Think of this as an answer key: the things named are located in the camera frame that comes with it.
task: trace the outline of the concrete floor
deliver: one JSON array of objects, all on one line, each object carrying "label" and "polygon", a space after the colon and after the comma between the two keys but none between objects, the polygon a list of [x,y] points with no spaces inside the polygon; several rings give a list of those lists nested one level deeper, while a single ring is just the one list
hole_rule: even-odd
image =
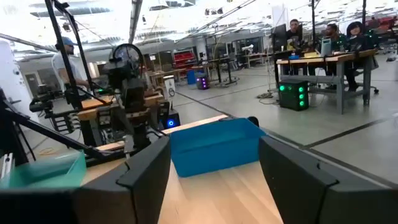
[{"label": "concrete floor", "polygon": [[[229,88],[197,90],[195,86],[178,86],[178,94],[171,101],[182,124],[222,113],[256,116],[261,127],[297,147],[311,147],[365,174],[398,184],[398,152],[394,147],[398,137],[398,121],[394,118],[398,113],[398,75],[395,72],[398,62],[386,63],[384,55],[377,56],[377,60],[380,66],[373,71],[371,84],[377,86],[380,93],[372,93],[370,107],[363,106],[361,97],[347,101],[343,115],[337,112],[333,95],[311,95],[310,108],[301,112],[280,108],[273,104],[275,99],[262,100],[266,105],[261,104],[256,96],[267,92],[269,83],[275,88],[274,77],[268,75],[265,66],[233,72],[239,81]],[[57,106],[63,108],[65,105],[59,102]],[[35,146],[35,152],[65,148],[39,134],[29,133],[27,137]],[[71,137],[78,139],[78,131]]]}]

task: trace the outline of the blue led light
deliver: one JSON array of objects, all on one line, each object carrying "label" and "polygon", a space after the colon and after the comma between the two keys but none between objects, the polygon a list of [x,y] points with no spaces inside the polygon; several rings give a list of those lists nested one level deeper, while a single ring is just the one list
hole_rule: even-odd
[{"label": "blue led light", "polygon": [[168,119],[168,120],[167,120],[167,127],[168,127],[168,128],[172,128],[172,127],[174,127],[174,126],[175,126],[174,120],[173,120],[173,119]]}]

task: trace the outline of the woman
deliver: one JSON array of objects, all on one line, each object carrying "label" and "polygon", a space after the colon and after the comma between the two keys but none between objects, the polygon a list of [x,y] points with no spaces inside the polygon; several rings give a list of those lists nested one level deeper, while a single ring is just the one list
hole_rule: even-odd
[{"label": "woman", "polygon": [[[363,34],[363,25],[361,22],[352,22],[347,27],[347,49],[350,52],[359,52],[363,50],[369,50],[372,48],[370,41],[368,38]],[[344,69],[345,75],[348,81],[348,91],[356,91],[359,87],[358,84],[355,82],[355,71],[363,66],[363,59],[357,58],[353,61],[345,62]]]}]

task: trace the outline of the ceiling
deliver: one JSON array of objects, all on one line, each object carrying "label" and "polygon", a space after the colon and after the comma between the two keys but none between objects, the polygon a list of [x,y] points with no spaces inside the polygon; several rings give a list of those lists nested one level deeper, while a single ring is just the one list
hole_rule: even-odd
[{"label": "ceiling", "polygon": [[[67,1],[69,11],[78,22],[79,35],[84,49],[103,48],[127,42],[130,38],[131,17],[137,19],[134,43],[179,40],[199,27],[226,14],[247,0],[143,0],[139,16],[132,13],[132,0]],[[311,28],[310,0],[280,0],[289,12],[289,19],[297,18],[304,28]],[[330,22],[339,23],[361,17],[362,0],[321,0],[316,1],[315,22],[324,26]],[[265,32],[272,27],[271,0],[257,0],[235,13],[219,20],[195,35],[225,35],[240,30]],[[367,15],[379,17],[396,14],[394,0],[368,0]],[[0,33],[29,42],[53,48],[56,38],[44,0],[18,0],[0,3],[0,19],[13,21],[1,23]],[[68,21],[56,11],[62,35],[74,40],[68,32]],[[45,50],[12,43],[16,55],[45,54]]]}]

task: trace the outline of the baseball cap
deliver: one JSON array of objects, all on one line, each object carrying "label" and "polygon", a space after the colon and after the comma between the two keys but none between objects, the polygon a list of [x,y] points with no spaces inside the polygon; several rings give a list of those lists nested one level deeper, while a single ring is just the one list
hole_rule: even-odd
[{"label": "baseball cap", "polygon": [[73,41],[69,37],[62,37],[62,42],[64,45],[69,45],[69,46],[77,45],[73,43]]}]

